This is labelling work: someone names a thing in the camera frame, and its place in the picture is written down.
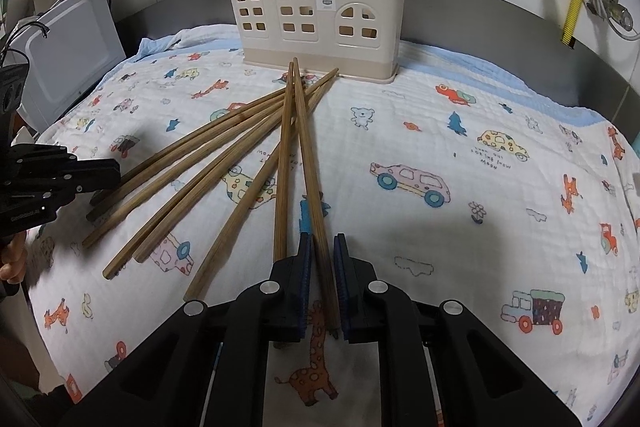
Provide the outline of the person left hand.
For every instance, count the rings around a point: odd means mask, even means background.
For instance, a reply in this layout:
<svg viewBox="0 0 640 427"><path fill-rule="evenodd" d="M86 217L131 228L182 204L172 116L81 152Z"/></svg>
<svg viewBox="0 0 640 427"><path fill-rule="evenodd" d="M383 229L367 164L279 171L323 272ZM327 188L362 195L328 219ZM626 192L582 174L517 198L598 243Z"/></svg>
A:
<svg viewBox="0 0 640 427"><path fill-rule="evenodd" d="M1 251L0 280L9 284L19 284L26 273L27 251L26 232L17 233Z"/></svg>

